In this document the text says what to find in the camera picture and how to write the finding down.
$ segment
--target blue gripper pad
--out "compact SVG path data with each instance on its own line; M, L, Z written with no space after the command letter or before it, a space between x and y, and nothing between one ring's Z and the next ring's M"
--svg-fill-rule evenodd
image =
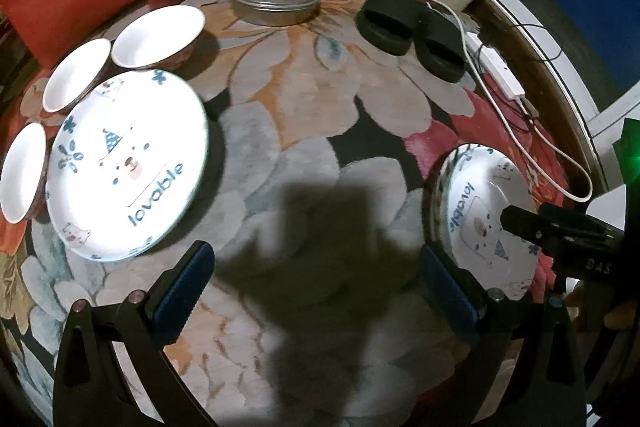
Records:
M471 344L478 343L478 322L481 311L466 295L460 284L447 269L446 262L428 246L424 245L418 255L422 279L430 294L449 321L449 326L459 340Z
M171 270L163 272L149 290L146 314L151 336L158 346L167 346L178 336L213 275L213 248L195 241Z

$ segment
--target power strip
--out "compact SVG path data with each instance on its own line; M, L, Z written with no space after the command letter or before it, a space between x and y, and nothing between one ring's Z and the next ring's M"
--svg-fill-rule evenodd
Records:
M476 57L478 49L482 46L482 41L478 38L478 35L467 32L465 41L471 51L472 57ZM500 90L509 100L521 100L524 98L524 89L496 50L482 46L480 61L485 65L489 73L491 73Z

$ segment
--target bowl rim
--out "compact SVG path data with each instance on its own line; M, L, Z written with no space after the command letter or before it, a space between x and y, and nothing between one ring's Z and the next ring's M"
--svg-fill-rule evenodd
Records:
M57 82L59 82L60 78L61 78L61 75L59 74L58 76L56 76L56 73L58 71L62 71L61 67L63 66L63 64L65 64L66 62L71 62L73 60L76 60L79 56L81 56L82 52L85 51L85 50L83 50L83 48L85 48L89 44L95 46L96 42L100 42L100 44L104 44L105 53L104 53L104 60L100 63L100 67L96 68L94 76L92 76L91 80L87 81L86 85L84 87L82 87L82 89L80 91L78 91L75 94L75 96L71 100L66 102L64 105L60 105L60 106L49 105L49 103L47 102L47 98L48 98L47 93L49 93L49 96L50 96L52 89L54 89L54 87L55 87L55 84ZM92 82L95 80L95 77L98 76L98 74L100 73L100 71L104 67L105 63L109 59L110 54L111 54L111 41L109 39L105 39L105 38L91 39L90 41L87 41L84 44L78 46L76 49L74 49L71 53L69 53L57 65L56 69L51 73L51 76L49 77L49 80L47 81L47 85L44 87L44 92L42 93L42 108L46 112L58 112L60 110L63 110L64 108L69 107L74 102L76 102L78 100L78 98L80 98L82 96L82 94L85 92L85 90L88 87L91 86Z
M180 10L186 10L186 11L191 11L194 14L196 12L199 13L199 19L200 21L198 22L197 25L195 25L194 28L194 32L193 32L193 37L191 37L191 39L181 48L174 50L171 54L166 55L164 57L157 57L155 60L153 60L152 62L146 62L144 64L128 64L126 62L121 61L118 56L118 41L122 42L122 36L125 35L128 31L131 30L132 27L135 27L137 25L140 25L141 22L140 21L144 21L145 19L148 20L153 14L157 14L158 12L161 11L165 11L165 12L171 12L171 11L175 11L176 8L178 8ZM158 62L161 62L162 60L165 60L166 58L172 57L173 55L177 54L178 52L182 51L184 48L186 48L189 44L191 44L197 37L198 35L202 32L202 30L204 29L204 25L206 22L206 18L204 13L202 12L202 10L200 8L196 8L195 6L189 6L187 4L173 4L171 6L164 6L162 8L158 8L156 10L151 10L148 13L145 13L144 15L138 17L136 20L132 21L131 23L129 23L129 25L126 26L126 28L124 28L120 34L116 37L115 41L113 42L113 46L111 47L111 60L113 60L113 62L117 65L120 66L121 68L127 68L129 70L137 70L140 68L146 68L149 66L152 66L153 64L157 64Z
M15 160L15 159L20 159L20 158L13 158L13 156L18 154L18 150L14 147L17 143L19 143L21 140L25 140L25 137L31 133L31 132L35 132L35 138L33 140L33 143L31 144L32 147L37 147L39 149L40 155L40 161L42 162L42 168L40 169L40 174L38 177L38 183L35 185L35 190L33 191L33 195L31 197L31 201L28 204L28 206L26 205L26 207L24 208L23 211L18 212L17 214L15 214L15 216L19 216L19 217L15 217L15 216L7 216L7 213L5 211L6 208L6 202L5 202L5 187L6 187L6 180L5 180L5 171L4 168L6 167L7 163L9 163L10 160ZM9 150L7 151L6 156L4 157L4 163L2 164L2 173L0 174L0 208L2 210L2 215L4 216L4 219L6 219L9 223L12 223L12 225L14 225L15 223L19 223L20 221L22 221L30 212L31 209L33 208L33 203L38 195L38 192L40 190L40 186L42 185L42 181L43 181L43 173L45 172L47 168L47 134L46 131L43 127L43 125L41 123L38 122L32 122L27 124L26 126L24 126L21 131L17 134L17 136L14 138L14 141L11 143L11 146L9 147Z

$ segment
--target plate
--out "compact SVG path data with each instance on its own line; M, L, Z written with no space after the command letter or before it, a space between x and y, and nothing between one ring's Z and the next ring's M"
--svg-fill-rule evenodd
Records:
M536 211L523 175L503 153L478 144L458 147L443 168L449 172L438 214L443 247L483 288L520 299L538 265L538 247L503 230L500 213L509 204Z
M447 155L444 162L440 166L440 171L436 176L436 180L433 184L433 196L431 197L430 207L430 233L431 240L438 242L442 245L442 234L440 233L440 227L444 222L444 214L442 213L442 207L446 199L444 190L449 181L448 174L450 173L452 166L452 158L458 154L458 149L453 149L452 152Z
M118 261L160 241L193 198L208 135L198 95L174 74L127 71L97 86L60 127L47 171L67 248Z

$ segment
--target blue flower pattern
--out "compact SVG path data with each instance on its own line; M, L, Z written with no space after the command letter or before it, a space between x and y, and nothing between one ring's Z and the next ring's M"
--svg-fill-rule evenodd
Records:
M60 159L60 161L58 162L58 169L64 169L66 166L68 166L71 169L71 172L73 172L73 174L76 174L76 172L78 172L78 167L76 167L74 161L80 161L82 158L84 158L84 154L82 154L81 152L74 152L76 150L76 141L71 140L69 142L68 152L65 146L62 145L62 143L58 145L58 150L64 155L64 158Z
M158 86L162 86L162 83L166 80L164 76L164 71L162 70L154 70L154 76L152 80L155 80L158 83Z
M69 115L69 117L62 124L62 130L67 131L69 134L72 134L76 125L78 124L74 122L74 117Z

